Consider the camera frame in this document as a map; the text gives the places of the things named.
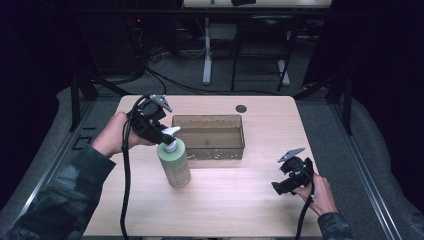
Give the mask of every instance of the black cable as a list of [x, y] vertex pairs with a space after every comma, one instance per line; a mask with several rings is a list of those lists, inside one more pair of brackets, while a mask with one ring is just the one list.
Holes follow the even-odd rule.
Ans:
[[305, 219], [306, 211], [308, 210], [311, 203], [314, 201], [315, 184], [314, 184], [314, 179], [305, 170], [300, 168], [295, 168], [295, 170], [301, 171], [304, 174], [306, 174], [311, 184], [311, 192], [309, 193], [309, 196], [305, 201], [305, 205], [303, 205], [302, 211], [300, 212], [299, 221], [297, 223], [297, 231], [296, 231], [295, 239], [298, 240], [300, 239], [300, 234], [302, 233], [302, 225], [303, 225], [303, 220]]
[[254, 93], [264, 93], [264, 94], [269, 94], [269, 95], [281, 96], [280, 94], [275, 94], [275, 93], [272, 93], [272, 92], [266, 92], [266, 91], [257, 91], [257, 90], [244, 90], [244, 91], [214, 91], [214, 90], [204, 90], [204, 89], [198, 89], [198, 88], [189, 87], [189, 86], [183, 85], [183, 84], [181, 84], [181, 83], [178, 83], [177, 81], [172, 80], [172, 79], [170, 79], [170, 78], [168, 78], [168, 77], [165, 77], [165, 76], [161, 75], [160, 73], [156, 72], [155, 70], [153, 70], [153, 69], [151, 69], [150, 67], [147, 67], [147, 66], [146, 66], [146, 71], [147, 71], [148, 73], [152, 74], [152, 75], [153, 75], [153, 74], [154, 74], [154, 75], [156, 75], [155, 77], [158, 77], [158, 76], [159, 76], [159, 77], [161, 77], [162, 79], [164, 79], [164, 80], [168, 81], [168, 82], [169, 82], [169, 83], [171, 83], [171, 84], [174, 84], [175, 86], [177, 86], [177, 87], [179, 87], [179, 88], [181, 88], [181, 89], [184, 89], [184, 90], [186, 90], [186, 91], [188, 91], [188, 92], [192, 92], [192, 93], [195, 93], [195, 94], [200, 94], [200, 95], [203, 95], [203, 94], [230, 95], [230, 94], [232, 94], [232, 93], [254, 92]]
[[121, 211], [121, 231], [122, 236], [125, 240], [128, 240], [127, 235], [127, 229], [125, 227], [125, 217], [127, 215], [127, 209], [128, 209], [128, 200], [130, 197], [130, 189], [131, 189], [131, 168], [130, 168], [130, 156], [129, 156], [129, 147], [128, 147], [128, 141], [129, 136], [131, 132], [131, 120], [134, 118], [134, 114], [136, 112], [138, 104], [141, 102], [141, 100], [145, 99], [147, 97], [141, 96], [135, 103], [131, 110], [131, 114], [128, 117], [128, 120], [125, 122], [123, 128], [122, 128], [122, 154], [124, 156], [124, 170], [125, 170], [125, 192], [124, 192], [124, 199], [122, 202], [122, 211]]

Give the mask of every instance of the human hand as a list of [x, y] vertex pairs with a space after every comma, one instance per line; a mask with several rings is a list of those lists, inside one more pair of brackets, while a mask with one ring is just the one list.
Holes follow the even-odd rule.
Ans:
[[[326, 178], [314, 173], [313, 176], [315, 184], [314, 201], [309, 207], [321, 216], [328, 212], [338, 212], [336, 203], [334, 202], [333, 193], [331, 192], [330, 183]], [[293, 190], [297, 193], [304, 201], [309, 197], [311, 193], [312, 184], [308, 184], [306, 187], [299, 187]]]
[[[113, 154], [122, 152], [122, 129], [127, 120], [126, 113], [117, 113], [110, 119], [109, 123], [102, 132], [100, 132], [91, 146], [108, 158], [112, 157]], [[128, 138], [128, 148], [132, 148], [136, 145], [152, 146], [155, 144], [144, 138], [140, 138], [131, 129]]]

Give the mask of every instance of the black circular hole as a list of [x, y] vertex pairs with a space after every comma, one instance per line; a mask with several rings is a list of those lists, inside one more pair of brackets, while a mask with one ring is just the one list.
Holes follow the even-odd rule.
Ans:
[[244, 105], [237, 105], [236, 111], [239, 112], [239, 113], [244, 113], [244, 112], [247, 111], [247, 107], [244, 106]]

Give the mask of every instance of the white pump nozzle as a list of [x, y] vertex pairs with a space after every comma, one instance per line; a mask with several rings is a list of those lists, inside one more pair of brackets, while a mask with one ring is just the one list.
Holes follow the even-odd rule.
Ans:
[[[180, 130], [181, 130], [181, 127], [171, 127], [171, 128], [165, 128], [164, 130], [162, 130], [162, 133], [172, 136]], [[165, 144], [164, 149], [166, 152], [174, 152], [177, 149], [177, 141], [173, 141], [172, 143], [168, 145]]]

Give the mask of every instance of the pump bottle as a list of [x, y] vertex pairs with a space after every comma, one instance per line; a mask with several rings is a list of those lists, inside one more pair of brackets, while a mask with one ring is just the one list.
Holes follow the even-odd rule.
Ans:
[[[173, 135], [180, 127], [172, 127], [162, 132]], [[165, 171], [168, 182], [173, 187], [184, 187], [191, 180], [190, 168], [187, 161], [187, 153], [184, 142], [175, 138], [171, 144], [161, 143], [157, 147], [157, 154]]]

